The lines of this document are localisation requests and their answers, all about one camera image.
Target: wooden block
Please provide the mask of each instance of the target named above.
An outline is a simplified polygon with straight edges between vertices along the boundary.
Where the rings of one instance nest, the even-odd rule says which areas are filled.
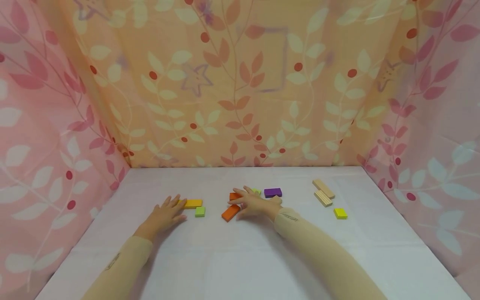
[[[195,218],[205,216],[205,206],[195,208]]]
[[[330,200],[324,192],[316,191],[314,195],[325,207],[332,205],[332,200]]]
[[[203,203],[204,202],[202,199],[188,199],[184,209],[194,209],[199,206],[202,206]]]
[[[282,190],[280,188],[275,189],[264,189],[265,198],[272,198],[273,196],[282,196]]]
[[[222,218],[229,222],[238,212],[240,211],[240,206],[233,204],[225,212],[222,213]]]
[[[312,181],[312,183],[317,189],[323,191],[328,198],[330,199],[335,198],[335,194],[320,179],[315,179],[314,181]]]
[[[238,198],[241,198],[241,195],[240,195],[240,194],[235,193],[235,192],[231,192],[231,193],[230,193],[230,200],[229,200],[229,201],[232,201],[232,200],[235,200],[235,199],[238,199]]]
[[[343,208],[335,208],[333,209],[333,212],[337,219],[345,220],[348,218],[347,213],[343,210]]]

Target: orange block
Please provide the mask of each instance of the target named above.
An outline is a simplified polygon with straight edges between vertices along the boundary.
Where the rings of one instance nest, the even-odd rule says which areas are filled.
[[[222,213],[222,218],[229,222],[238,212],[240,211],[240,206],[233,204],[225,212]]]
[[[229,201],[232,201],[232,200],[235,200],[235,199],[238,199],[238,198],[241,198],[241,195],[240,194],[237,194],[235,192],[231,192],[230,193],[230,200]]]

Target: white tabletop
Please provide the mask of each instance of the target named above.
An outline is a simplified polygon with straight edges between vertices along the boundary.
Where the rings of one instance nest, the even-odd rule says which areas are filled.
[[[336,194],[324,208],[313,193],[320,178]],[[470,299],[360,167],[132,169],[37,300],[78,300],[148,216],[180,193],[204,200],[204,218],[167,236],[132,293],[141,300],[330,299],[298,253],[269,221],[226,223],[228,193],[243,184],[279,187],[283,206],[335,238],[390,300]],[[337,220],[342,207],[347,220]]]

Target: beige arm sleeve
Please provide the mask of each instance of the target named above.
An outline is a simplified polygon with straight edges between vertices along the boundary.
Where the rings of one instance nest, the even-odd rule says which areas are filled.
[[[152,247],[152,242],[147,239],[137,236],[128,238],[82,300],[127,299]]]
[[[334,299],[386,299],[365,270],[342,246],[293,209],[280,209],[274,226],[312,263]]]

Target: star pattern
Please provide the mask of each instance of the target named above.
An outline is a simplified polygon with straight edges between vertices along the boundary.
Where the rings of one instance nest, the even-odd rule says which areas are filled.
[[[205,75],[205,72],[208,68],[207,64],[199,65],[193,69],[189,65],[185,65],[183,70],[185,71],[186,77],[181,86],[182,90],[192,90],[192,92],[197,97],[202,96],[202,91],[200,90],[201,85],[212,86],[213,83]]]
[[[79,20],[88,20],[93,17],[94,14],[98,14],[106,20],[109,20],[109,13],[105,9],[103,0],[73,0],[78,5]]]

